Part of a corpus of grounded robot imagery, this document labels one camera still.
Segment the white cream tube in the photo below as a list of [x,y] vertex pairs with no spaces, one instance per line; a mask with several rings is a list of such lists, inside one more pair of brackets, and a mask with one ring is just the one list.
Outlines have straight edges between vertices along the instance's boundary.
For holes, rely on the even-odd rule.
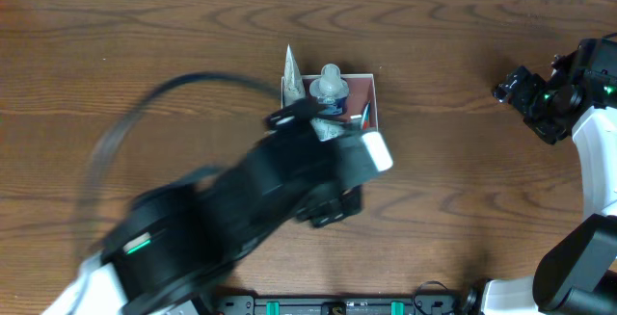
[[303,78],[290,45],[287,45],[282,78],[282,104],[284,107],[306,97]]

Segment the dark blue clear bottle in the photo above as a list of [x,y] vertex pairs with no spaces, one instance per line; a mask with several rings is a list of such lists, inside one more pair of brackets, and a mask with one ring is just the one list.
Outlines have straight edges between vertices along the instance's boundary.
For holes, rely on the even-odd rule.
[[348,84],[341,77],[340,68],[334,64],[323,66],[321,75],[309,85],[309,94],[323,107],[322,115],[343,115],[349,93]]

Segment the green white soap packet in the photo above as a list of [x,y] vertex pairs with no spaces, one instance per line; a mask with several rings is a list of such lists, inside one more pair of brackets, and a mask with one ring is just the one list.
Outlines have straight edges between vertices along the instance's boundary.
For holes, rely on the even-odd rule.
[[323,118],[313,118],[310,124],[321,142],[337,138],[354,129],[354,125],[350,122]]

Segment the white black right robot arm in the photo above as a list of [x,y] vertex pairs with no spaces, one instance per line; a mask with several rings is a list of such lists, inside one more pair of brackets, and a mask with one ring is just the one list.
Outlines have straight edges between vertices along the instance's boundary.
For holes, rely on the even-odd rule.
[[549,78],[519,66],[493,90],[540,140],[570,139],[580,169],[579,224],[530,276],[482,278],[462,314],[613,314],[616,311],[616,37],[582,39],[555,55]]

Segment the red green toothpaste tube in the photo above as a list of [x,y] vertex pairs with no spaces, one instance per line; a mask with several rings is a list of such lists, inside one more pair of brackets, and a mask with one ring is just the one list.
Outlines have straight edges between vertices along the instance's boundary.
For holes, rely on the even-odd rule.
[[370,115],[371,115],[371,102],[368,101],[363,108],[361,118],[361,130],[366,130],[370,127]]

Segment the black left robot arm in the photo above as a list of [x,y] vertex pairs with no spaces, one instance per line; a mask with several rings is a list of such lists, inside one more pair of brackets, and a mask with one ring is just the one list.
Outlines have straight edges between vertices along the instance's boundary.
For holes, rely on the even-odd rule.
[[266,137],[205,189],[196,171],[139,196],[49,312],[161,313],[221,283],[285,222],[357,214],[362,184],[391,168],[389,150],[375,130],[321,140],[317,113],[300,100],[269,116]]

